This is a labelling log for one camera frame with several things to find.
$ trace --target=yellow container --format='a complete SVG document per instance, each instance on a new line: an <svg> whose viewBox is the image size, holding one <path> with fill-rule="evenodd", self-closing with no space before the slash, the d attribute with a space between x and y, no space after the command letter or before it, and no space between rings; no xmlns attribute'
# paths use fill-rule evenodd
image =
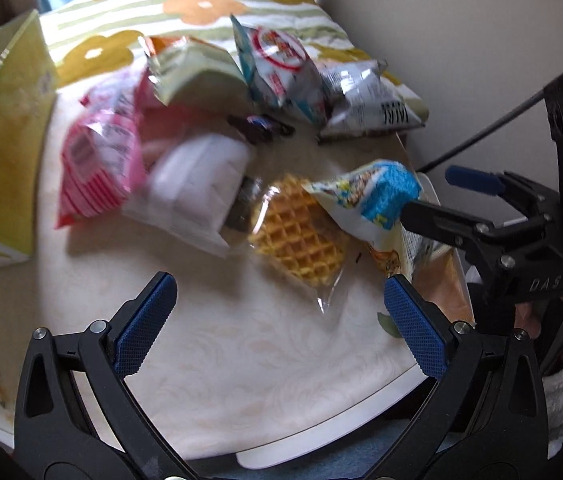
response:
<svg viewBox="0 0 563 480"><path fill-rule="evenodd" d="M56 80L36 10L0 27L0 267L33 254L36 178Z"/></svg>

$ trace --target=plastic packaging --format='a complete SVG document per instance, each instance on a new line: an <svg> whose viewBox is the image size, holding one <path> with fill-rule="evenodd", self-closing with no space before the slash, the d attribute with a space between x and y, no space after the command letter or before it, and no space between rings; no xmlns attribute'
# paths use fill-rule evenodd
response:
<svg viewBox="0 0 563 480"><path fill-rule="evenodd" d="M141 88L166 106L183 105L219 115L254 113L248 87L231 55L197 38L140 38L148 58ZM141 105L154 106L147 98Z"/></svg>
<svg viewBox="0 0 563 480"><path fill-rule="evenodd" d="M287 175L273 183L254 210L248 240L278 269L314 288L324 312L340 278L349 237L306 192L307 182Z"/></svg>
<svg viewBox="0 0 563 480"><path fill-rule="evenodd" d="M385 68L384 63L365 60L320 71L333 110L319 140L372 136L422 126L423 121L382 81Z"/></svg>
<svg viewBox="0 0 563 480"><path fill-rule="evenodd" d="M250 161L247 144L223 134L193 131L152 169L122 209L217 256L230 249L220 230Z"/></svg>
<svg viewBox="0 0 563 480"><path fill-rule="evenodd" d="M399 222L402 207L421 191L414 174L399 162L376 160L335 179L303 187L341 229L368 242L386 276L401 273L412 279L418 255L427 250L426 240L405 231Z"/></svg>
<svg viewBox="0 0 563 480"><path fill-rule="evenodd" d="M239 62L255 102L323 127L322 78L294 36L281 30L244 27L231 16Z"/></svg>
<svg viewBox="0 0 563 480"><path fill-rule="evenodd" d="M121 70L89 90L86 111L62 147L57 228L118 208L146 178L134 91L140 72Z"/></svg>

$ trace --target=wall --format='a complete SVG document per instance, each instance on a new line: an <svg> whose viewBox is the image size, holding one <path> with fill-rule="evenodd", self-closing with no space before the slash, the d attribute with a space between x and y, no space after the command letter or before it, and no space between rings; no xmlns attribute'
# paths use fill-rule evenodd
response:
<svg viewBox="0 0 563 480"><path fill-rule="evenodd" d="M499 118L563 72L563 0L318 0L370 55L431 109L409 135L420 166ZM557 156L540 104L452 160L511 170L557 188ZM447 186L445 167L429 176L441 202L502 221L519 216L500 200Z"/></svg>

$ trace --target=metal screw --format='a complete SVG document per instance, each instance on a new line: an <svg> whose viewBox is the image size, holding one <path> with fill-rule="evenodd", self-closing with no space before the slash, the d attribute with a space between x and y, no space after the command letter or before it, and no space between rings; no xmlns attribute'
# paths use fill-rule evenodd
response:
<svg viewBox="0 0 563 480"><path fill-rule="evenodd" d="M106 322L103 319L98 319L90 324L90 331L98 334L106 330Z"/></svg>
<svg viewBox="0 0 563 480"><path fill-rule="evenodd" d="M470 332L473 329L465 321L458 321L452 327L453 327L455 332L457 332L458 334L462 334L462 335L467 334L468 332Z"/></svg>
<svg viewBox="0 0 563 480"><path fill-rule="evenodd" d="M36 328L33 332L33 339L44 339L47 333L48 329L44 328L43 326Z"/></svg>
<svg viewBox="0 0 563 480"><path fill-rule="evenodd" d="M508 254L504 254L501 258L499 258L499 262L506 269L512 269L515 266L515 264L517 263L517 262L515 262L515 259Z"/></svg>
<svg viewBox="0 0 563 480"><path fill-rule="evenodd" d="M524 341L528 339L527 332L521 328L516 328L515 330L513 330L513 335L515 336L515 339L517 341Z"/></svg>

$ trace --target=barcode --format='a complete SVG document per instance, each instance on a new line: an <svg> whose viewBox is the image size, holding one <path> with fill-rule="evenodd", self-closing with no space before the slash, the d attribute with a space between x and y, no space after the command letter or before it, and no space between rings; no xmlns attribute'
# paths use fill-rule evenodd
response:
<svg viewBox="0 0 563 480"><path fill-rule="evenodd" d="M97 171L97 152L86 135L80 135L70 145L70 159L82 181Z"/></svg>

